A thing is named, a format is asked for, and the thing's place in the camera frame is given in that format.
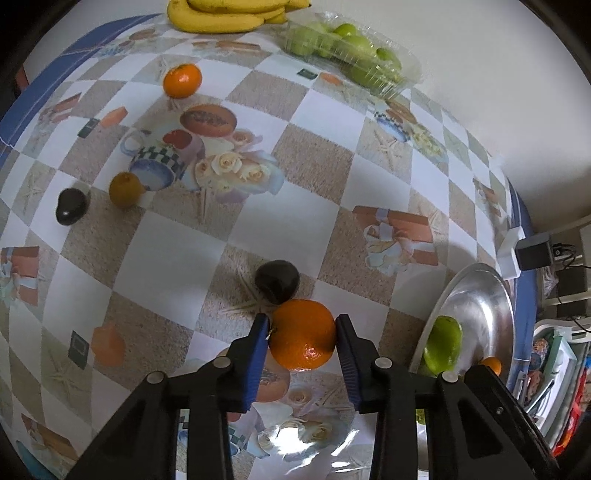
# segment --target citrus fruit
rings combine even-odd
[[[289,300],[274,313],[269,349],[288,370],[324,365],[335,351],[336,326],[328,308],[313,300]]]
[[[184,63],[168,71],[162,82],[164,92],[171,98],[186,98],[201,86],[201,70],[192,63]]]
[[[503,370],[501,361],[495,356],[489,356],[484,360],[481,360],[480,364],[490,367],[490,369],[495,373],[497,377],[501,374],[501,370]]]
[[[109,185],[109,198],[119,208],[135,205],[144,192],[145,188],[139,178],[128,171],[115,175]]]

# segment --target tangerine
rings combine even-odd
[[[501,374],[501,370],[503,370],[501,361],[495,356],[489,356],[484,360],[481,360],[480,364],[489,367],[497,377]]]
[[[197,91],[202,81],[201,70],[192,63],[184,63],[168,71],[162,87],[171,98],[186,98]]]
[[[282,367],[318,368],[330,359],[335,345],[335,320],[321,303],[288,300],[273,313],[269,350]]]

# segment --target small yellow fruit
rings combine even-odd
[[[109,198],[119,208],[135,205],[144,192],[145,188],[139,178],[128,171],[115,175],[109,185]]]

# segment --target banana bunch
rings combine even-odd
[[[169,0],[167,14],[184,32],[238,33],[285,23],[286,11],[309,6],[309,0]]]

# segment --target white tile square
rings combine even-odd
[[[449,250],[447,266],[458,273],[476,262],[477,243],[470,235],[449,220]]]
[[[0,335],[0,378],[4,380],[4,383],[6,383],[8,388],[12,388],[12,382],[10,378],[10,359],[8,352],[8,342],[2,335]]]
[[[90,190],[88,185],[58,170],[49,182],[31,222],[31,230],[58,253],[61,252],[71,227],[57,223],[57,199],[62,190],[70,187],[76,187],[84,193]]]
[[[60,257],[45,300],[43,326],[68,347],[72,331],[90,343],[94,329],[103,325],[110,297],[110,288]]]
[[[203,83],[197,92],[221,99],[226,98],[251,72],[240,65],[208,59],[199,60],[197,66],[203,75]]]
[[[155,53],[132,53],[123,57],[99,78],[99,80],[131,80],[148,63],[158,57]]]
[[[64,82],[75,82],[77,79],[82,77],[82,75],[84,75],[86,72],[88,72],[90,67],[93,67],[94,65],[96,65],[99,62],[99,60],[100,59],[97,57],[86,60],[82,65],[77,66],[72,71],[72,73],[70,73],[66,77]]]
[[[113,289],[193,330],[225,245],[205,233],[146,212]]]
[[[309,90],[291,118],[305,128],[355,151],[365,115],[315,90]]]
[[[22,149],[25,148],[27,142],[31,138],[31,135],[33,134],[33,130],[35,130],[37,122],[39,121],[39,115],[39,113],[36,113],[35,116],[31,118],[28,125],[25,127],[25,130],[22,131],[21,136],[18,137],[17,142],[14,144],[15,150],[21,152]]]
[[[465,146],[468,146],[468,132],[466,129],[457,123],[453,118],[451,118],[445,111],[442,111],[441,114],[443,117],[443,126],[460,140],[462,140]]]
[[[12,208],[12,204],[17,197],[22,182],[25,180],[27,173],[29,173],[29,170],[34,163],[35,160],[24,153],[21,153],[12,166],[11,171],[8,173],[6,181],[4,182],[4,187],[2,187],[2,191],[0,192],[0,199],[2,199],[9,208]]]
[[[360,297],[341,288],[317,280],[312,292],[312,300],[319,301],[330,310],[334,318],[341,314],[349,315],[355,332],[379,344],[388,316],[388,307]]]
[[[338,211],[333,202],[285,182],[276,196],[246,200],[228,242],[263,258],[290,261],[316,278]]]
[[[418,150],[413,150],[410,185],[445,215],[449,215],[449,179]]]
[[[472,164],[472,171],[474,172],[474,176],[480,180],[480,182],[487,187],[491,186],[491,171],[489,168],[484,164],[484,162],[476,156],[476,154],[472,151],[468,151],[468,155],[470,157],[470,163]]]
[[[120,106],[124,106],[127,115],[119,123],[125,127],[132,127],[135,121],[152,106],[163,94],[161,85],[149,83],[127,82],[96,116],[102,119],[107,113]]]
[[[496,258],[495,230],[489,218],[479,208],[476,209],[476,241],[492,258]]]
[[[237,128],[245,128],[262,137],[262,141],[253,145],[249,150],[264,150],[272,153],[273,148],[279,141],[287,122],[276,116],[261,112],[255,108],[238,105],[237,103],[222,102],[222,105],[229,108],[238,119]]]
[[[436,138],[441,142],[442,145],[445,145],[445,137],[443,136],[443,124],[437,120],[433,115],[423,109],[422,106],[418,106],[416,103],[411,102],[410,104],[410,111],[413,115],[417,118],[417,121],[424,125],[429,132],[431,132],[431,136]]]
[[[41,387],[45,426],[68,440],[78,455],[90,445],[92,428],[62,402]]]
[[[87,118],[78,116],[69,116],[59,122],[41,153],[39,153],[37,160],[50,167],[59,168],[72,145],[78,139],[78,132],[87,122]]]
[[[476,187],[474,186],[474,174],[466,167],[466,164],[456,158],[456,156],[447,152],[449,157],[449,179],[461,190],[466,196],[476,201]]]
[[[244,43],[254,43],[256,45],[259,45],[263,50],[275,53],[281,51],[281,47],[274,40],[275,39],[270,35],[264,35],[254,31],[241,36],[237,41],[241,41]]]
[[[96,370],[92,371],[91,392],[92,428],[98,432],[129,397],[131,392]]]
[[[369,160],[355,155],[340,204],[352,211],[357,205],[406,212],[410,185]]]
[[[96,80],[80,80],[79,82],[74,82],[67,88],[60,100],[65,100],[78,94],[82,98],[95,83]]]
[[[312,84],[316,81],[316,78],[309,80],[301,75],[298,75],[297,73],[301,69],[309,70],[315,74],[320,73],[318,69],[310,66],[309,64],[282,53],[276,53],[275,55],[265,58],[265,60],[260,62],[260,64],[255,68],[255,70],[258,70],[259,72],[268,73],[275,77],[290,80],[292,82],[299,83],[304,87],[312,87]]]
[[[41,382],[41,322],[21,300],[10,305],[9,332],[10,348]]]
[[[445,288],[445,265],[410,264],[398,272],[390,308],[427,320]]]
[[[4,232],[0,237],[0,248],[21,247],[27,240],[29,227],[17,215],[10,212]]]

